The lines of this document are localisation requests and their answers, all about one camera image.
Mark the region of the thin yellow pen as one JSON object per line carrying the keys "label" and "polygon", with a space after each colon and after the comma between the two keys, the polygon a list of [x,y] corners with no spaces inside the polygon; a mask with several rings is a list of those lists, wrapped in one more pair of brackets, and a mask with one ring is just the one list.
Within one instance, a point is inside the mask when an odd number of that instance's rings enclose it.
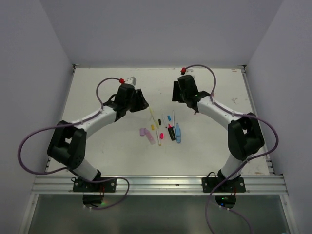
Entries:
{"label": "thin yellow pen", "polygon": [[151,117],[152,117],[152,119],[153,119],[153,121],[154,121],[154,124],[156,125],[157,128],[159,128],[158,121],[157,121],[157,119],[155,118],[155,114],[154,114],[154,112],[153,112],[153,110],[152,110],[151,107],[149,107],[149,111],[150,111]]}

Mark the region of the lilac highlighter cap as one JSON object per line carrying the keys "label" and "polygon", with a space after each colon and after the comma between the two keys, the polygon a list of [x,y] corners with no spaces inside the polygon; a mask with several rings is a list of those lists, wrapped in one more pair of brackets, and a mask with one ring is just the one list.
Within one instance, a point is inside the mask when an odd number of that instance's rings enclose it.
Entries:
{"label": "lilac highlighter cap", "polygon": [[145,135],[145,131],[146,131],[145,128],[140,128],[140,130],[139,130],[140,135],[144,136]]}

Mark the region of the lilac highlighter body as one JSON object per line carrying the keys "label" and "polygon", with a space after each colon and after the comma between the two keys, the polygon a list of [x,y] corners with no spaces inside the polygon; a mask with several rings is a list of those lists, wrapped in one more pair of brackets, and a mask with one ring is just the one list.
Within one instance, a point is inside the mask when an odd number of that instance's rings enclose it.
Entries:
{"label": "lilac highlighter body", "polygon": [[147,137],[147,139],[151,145],[156,143],[153,135],[151,134],[151,132],[148,129],[145,128],[144,133],[145,133],[145,136]]}

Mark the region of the black pink highlighter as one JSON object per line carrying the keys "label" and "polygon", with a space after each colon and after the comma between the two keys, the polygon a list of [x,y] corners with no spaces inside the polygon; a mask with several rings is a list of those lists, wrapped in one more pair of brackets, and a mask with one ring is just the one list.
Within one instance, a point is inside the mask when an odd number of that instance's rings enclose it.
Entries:
{"label": "black pink highlighter", "polygon": [[171,141],[175,141],[176,140],[176,136],[175,136],[175,132],[174,132],[173,127],[170,124],[168,124],[167,129],[168,129],[168,133],[169,133],[169,136],[171,138]]}

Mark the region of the blue translucent highlighter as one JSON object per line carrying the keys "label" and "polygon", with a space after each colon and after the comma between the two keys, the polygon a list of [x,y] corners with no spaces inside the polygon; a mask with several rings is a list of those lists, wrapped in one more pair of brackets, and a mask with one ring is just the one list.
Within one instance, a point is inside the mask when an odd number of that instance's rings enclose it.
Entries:
{"label": "blue translucent highlighter", "polygon": [[180,144],[181,143],[181,128],[178,123],[175,126],[175,136],[176,136],[177,143]]}

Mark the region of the white yellow marker pen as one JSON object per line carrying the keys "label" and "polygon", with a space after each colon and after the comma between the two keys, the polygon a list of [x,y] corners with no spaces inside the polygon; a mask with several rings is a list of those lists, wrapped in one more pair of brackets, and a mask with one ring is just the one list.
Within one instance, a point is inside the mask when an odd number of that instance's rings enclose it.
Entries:
{"label": "white yellow marker pen", "polygon": [[158,146],[161,146],[161,139],[160,139],[160,133],[159,133],[158,128],[156,128],[155,131],[156,131],[156,137],[157,137]]}

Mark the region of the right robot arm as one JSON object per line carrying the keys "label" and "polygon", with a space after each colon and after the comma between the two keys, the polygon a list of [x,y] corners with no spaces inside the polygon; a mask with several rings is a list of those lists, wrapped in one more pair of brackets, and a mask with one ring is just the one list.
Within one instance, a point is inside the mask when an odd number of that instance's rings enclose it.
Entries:
{"label": "right robot arm", "polygon": [[212,94],[199,91],[191,75],[181,76],[174,81],[172,101],[185,103],[187,107],[210,117],[227,130],[230,155],[218,172],[217,185],[220,190],[229,191],[234,186],[234,179],[241,175],[238,167],[264,146],[264,137],[255,115],[248,113],[244,116],[238,113],[236,116],[234,111],[229,111],[226,106],[214,101]]}

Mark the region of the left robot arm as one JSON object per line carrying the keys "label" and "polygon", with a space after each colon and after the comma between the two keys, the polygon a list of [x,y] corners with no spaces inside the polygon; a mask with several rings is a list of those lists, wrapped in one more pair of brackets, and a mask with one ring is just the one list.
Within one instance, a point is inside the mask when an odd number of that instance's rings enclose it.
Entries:
{"label": "left robot arm", "polygon": [[47,149],[48,156],[84,179],[84,186],[92,192],[101,187],[101,179],[100,171],[85,158],[87,139],[124,117],[128,111],[133,113],[149,107],[142,90],[128,83],[121,84],[113,98],[101,102],[100,109],[85,120],[76,123],[59,122]]}

